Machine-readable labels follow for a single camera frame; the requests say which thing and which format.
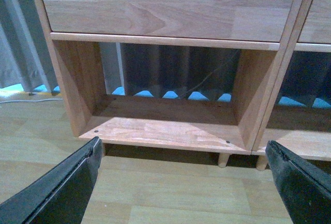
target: cabinet leg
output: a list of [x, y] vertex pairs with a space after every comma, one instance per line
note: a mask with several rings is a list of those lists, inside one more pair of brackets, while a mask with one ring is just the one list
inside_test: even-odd
[[225, 168], [227, 166], [229, 157], [231, 154], [229, 153], [220, 153], [218, 158], [218, 166], [220, 168]]
[[259, 156], [257, 162], [257, 170], [264, 171], [268, 165], [268, 159], [266, 156]]
[[102, 157], [106, 155], [106, 146], [102, 143]]

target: wooden shelf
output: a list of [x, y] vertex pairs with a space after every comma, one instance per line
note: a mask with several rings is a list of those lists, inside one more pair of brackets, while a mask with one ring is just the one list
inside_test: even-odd
[[251, 49], [277, 51], [278, 42], [242, 41], [226, 39], [199, 39], [178, 37], [151, 37], [137, 35], [114, 35], [114, 34], [82, 34], [82, 33], [57, 33], [51, 32], [53, 40], [68, 41], [93, 41], [93, 42], [120, 42], [136, 44], [160, 44], [169, 46], [191, 46], [191, 47], [216, 47], [233, 49]]
[[276, 140], [306, 159], [331, 161], [331, 110], [275, 106], [254, 155], [265, 155], [269, 140]]
[[223, 102], [105, 96], [80, 138], [94, 136], [113, 144], [251, 153], [231, 104]]
[[331, 52], [331, 44], [297, 43], [294, 50], [303, 52]]

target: cable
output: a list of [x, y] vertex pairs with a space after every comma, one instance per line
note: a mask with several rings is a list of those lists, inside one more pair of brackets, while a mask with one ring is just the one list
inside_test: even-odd
[[2, 103], [11, 103], [11, 102], [42, 102], [42, 101], [62, 101], [61, 98], [49, 98], [49, 99], [42, 99], [42, 100], [10, 100], [10, 101], [0, 101]]
[[228, 65], [228, 63], [239, 53], [240, 50], [237, 50], [228, 60], [226, 60], [223, 64], [221, 64], [219, 67], [217, 67], [215, 70], [213, 70], [212, 72], [210, 72], [199, 84], [197, 84], [196, 86], [194, 86], [193, 88], [189, 89], [188, 91], [186, 91], [185, 93], [181, 94], [180, 96], [177, 96], [175, 99], [181, 99], [183, 96], [185, 96], [187, 93], [194, 91], [196, 88], [198, 88], [200, 85], [202, 85], [215, 71], [222, 69], [223, 67], [225, 67], [226, 65]]

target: wood grain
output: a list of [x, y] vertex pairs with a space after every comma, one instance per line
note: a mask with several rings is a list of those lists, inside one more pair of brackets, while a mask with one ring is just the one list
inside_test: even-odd
[[251, 150], [257, 136], [273, 82], [276, 52], [243, 50], [234, 82], [232, 103], [245, 148]]
[[283, 78], [289, 66], [311, 2], [312, 0], [293, 0], [288, 19], [286, 21], [284, 33], [282, 34], [280, 40], [280, 47], [274, 60], [274, 68], [277, 69], [277, 73], [272, 73], [272, 76], [270, 77], [270, 80], [274, 83], [274, 85], [269, 86], [269, 88], [271, 88], [271, 93], [269, 94], [268, 103], [265, 108], [258, 135], [253, 146], [253, 151], [259, 149], [262, 135], [275, 105], [281, 84], [283, 82]]
[[53, 40], [94, 41], [94, 42], [121, 42], [136, 44], [161, 44], [170, 46], [216, 47], [234, 49], [254, 49], [277, 51], [279, 43], [261, 41], [174, 38], [174, 37], [148, 37], [135, 35], [111, 34], [76, 34], [51, 32]]
[[92, 42], [53, 42], [44, 2], [34, 1], [70, 125], [74, 135], [78, 136], [99, 97], [106, 94], [99, 46]]
[[250, 154], [222, 102], [109, 96], [80, 138], [95, 135], [114, 144]]
[[331, 110], [276, 106], [256, 155], [276, 140], [306, 159], [331, 160]]
[[67, 114], [73, 134], [79, 136], [95, 105], [106, 94], [99, 44], [54, 41], [54, 49], [69, 106]]
[[0, 202], [6, 201], [54, 167], [51, 162], [36, 163], [31, 161], [0, 160]]
[[44, 0], [55, 32], [280, 40], [292, 0]]
[[299, 42], [331, 44], [331, 0], [313, 0]]

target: wooden cabinet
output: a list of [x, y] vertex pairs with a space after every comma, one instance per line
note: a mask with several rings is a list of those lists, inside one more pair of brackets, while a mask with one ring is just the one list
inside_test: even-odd
[[331, 160], [331, 109], [313, 104], [320, 101], [326, 105], [321, 98], [329, 101], [330, 64], [328, 53], [293, 54], [279, 98], [291, 97], [302, 106], [275, 105], [266, 129], [254, 144], [253, 154], [264, 154], [268, 141], [276, 140], [306, 159]]
[[54, 32], [279, 42], [293, 0], [43, 0]]
[[[320, 40], [310, 39], [313, 35], [307, 33], [312, 32], [306, 31], [312, 23], [321, 24], [319, 18], [312, 20], [319, 11], [316, 6], [327, 6], [327, 0], [314, 0], [311, 8], [312, 0], [35, 2], [75, 136], [218, 152], [222, 167], [230, 154], [264, 155], [268, 139], [284, 136], [288, 144], [303, 144], [300, 139], [305, 133], [285, 135], [283, 127], [277, 126], [293, 110], [274, 108], [274, 104], [294, 50], [331, 52], [326, 8], [320, 8], [325, 21], [318, 27], [325, 31]], [[232, 102], [107, 96], [99, 42], [240, 49]], [[308, 115], [303, 111], [298, 118]], [[324, 112], [322, 120], [328, 118]], [[304, 145], [313, 149], [307, 157], [330, 158], [329, 154], [315, 156], [314, 134], [308, 135], [311, 139]], [[320, 144], [329, 137], [329, 133], [323, 136]], [[259, 168], [265, 163], [261, 157]]]

